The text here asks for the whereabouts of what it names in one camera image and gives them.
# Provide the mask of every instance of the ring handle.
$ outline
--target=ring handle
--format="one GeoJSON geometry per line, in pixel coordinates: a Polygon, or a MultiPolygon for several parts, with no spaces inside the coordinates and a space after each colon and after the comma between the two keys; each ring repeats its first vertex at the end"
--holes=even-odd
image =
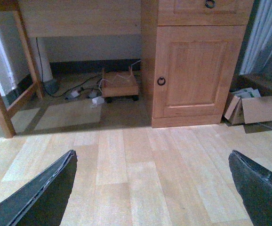
{"type": "Polygon", "coordinates": [[[163,86],[165,83],[166,83],[165,78],[163,77],[158,78],[157,80],[158,85],[163,86]]]}
{"type": "Polygon", "coordinates": [[[216,2],[214,0],[206,0],[205,6],[207,8],[214,8],[216,7],[216,2]]]}

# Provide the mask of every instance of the wooden desk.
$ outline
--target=wooden desk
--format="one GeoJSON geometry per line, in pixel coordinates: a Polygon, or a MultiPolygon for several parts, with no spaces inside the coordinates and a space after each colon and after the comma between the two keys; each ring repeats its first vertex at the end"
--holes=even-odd
{"type": "Polygon", "coordinates": [[[34,84],[11,109],[0,107],[0,124],[9,125],[4,131],[13,136],[9,118],[41,91],[27,36],[140,32],[142,94],[152,126],[219,123],[252,5],[253,0],[1,0],[0,11],[15,10],[34,84]]]}

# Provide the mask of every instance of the black cable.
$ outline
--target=black cable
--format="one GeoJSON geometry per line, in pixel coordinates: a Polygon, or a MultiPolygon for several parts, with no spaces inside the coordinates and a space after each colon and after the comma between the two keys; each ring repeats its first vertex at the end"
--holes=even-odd
{"type": "Polygon", "coordinates": [[[101,76],[100,74],[98,74],[98,75],[96,75],[96,76],[93,76],[93,77],[91,77],[91,78],[88,78],[87,80],[85,80],[85,81],[82,82],[81,84],[79,84],[79,85],[77,85],[77,86],[74,86],[74,87],[72,87],[72,88],[66,90],[64,93],[62,93],[62,94],[60,94],[60,95],[58,95],[58,96],[54,96],[54,95],[48,93],[48,91],[47,91],[46,88],[45,88],[44,82],[43,82],[43,65],[42,65],[42,59],[41,59],[41,54],[40,54],[39,45],[38,45],[38,37],[36,37],[36,43],[37,43],[37,49],[38,49],[38,54],[39,54],[39,58],[40,58],[41,78],[42,78],[43,88],[44,88],[44,91],[45,91],[50,97],[55,97],[55,98],[57,98],[57,97],[62,97],[62,96],[64,96],[66,93],[68,93],[69,91],[71,91],[71,90],[73,90],[73,89],[75,89],[75,88],[77,88],[77,87],[79,87],[79,86],[84,85],[84,84],[85,84],[86,82],[88,82],[89,80],[94,79],[94,78],[97,78],[98,76],[101,76]]]}
{"type": "Polygon", "coordinates": [[[85,91],[85,90],[91,90],[91,91],[93,91],[93,90],[97,90],[97,91],[100,91],[99,89],[95,89],[95,88],[83,88],[80,92],[82,92],[82,91],[85,91]]]}
{"type": "Polygon", "coordinates": [[[97,82],[96,82],[96,84],[98,85],[99,84],[99,82],[102,80],[103,78],[100,78],[97,82]]]}

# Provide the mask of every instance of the caster wheel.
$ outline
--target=caster wheel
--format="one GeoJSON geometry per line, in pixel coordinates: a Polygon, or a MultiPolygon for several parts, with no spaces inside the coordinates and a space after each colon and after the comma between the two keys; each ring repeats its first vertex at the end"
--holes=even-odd
{"type": "Polygon", "coordinates": [[[112,97],[106,97],[104,100],[105,100],[108,104],[109,104],[109,103],[112,103],[112,97]]]}
{"type": "Polygon", "coordinates": [[[139,96],[138,96],[138,95],[133,95],[133,96],[132,96],[132,99],[133,99],[134,101],[137,101],[137,100],[139,100],[139,96]]]}

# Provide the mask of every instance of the white pipe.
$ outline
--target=white pipe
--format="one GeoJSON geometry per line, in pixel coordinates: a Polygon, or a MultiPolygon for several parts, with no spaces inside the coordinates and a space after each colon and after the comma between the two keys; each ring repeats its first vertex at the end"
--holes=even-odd
{"type": "MultiPolygon", "coordinates": [[[[30,41],[31,41],[31,46],[32,46],[32,53],[33,53],[34,58],[36,60],[37,68],[39,70],[40,77],[42,80],[40,56],[39,56],[39,52],[38,52],[36,38],[30,38],[30,41]]],[[[50,68],[50,64],[49,64],[49,60],[48,60],[48,55],[47,55],[47,52],[45,49],[45,44],[44,44],[43,38],[38,38],[38,46],[39,46],[39,51],[40,51],[40,55],[41,55],[42,67],[43,67],[43,82],[46,82],[46,81],[52,80],[53,77],[52,77],[52,72],[51,72],[51,68],[50,68]]]]}

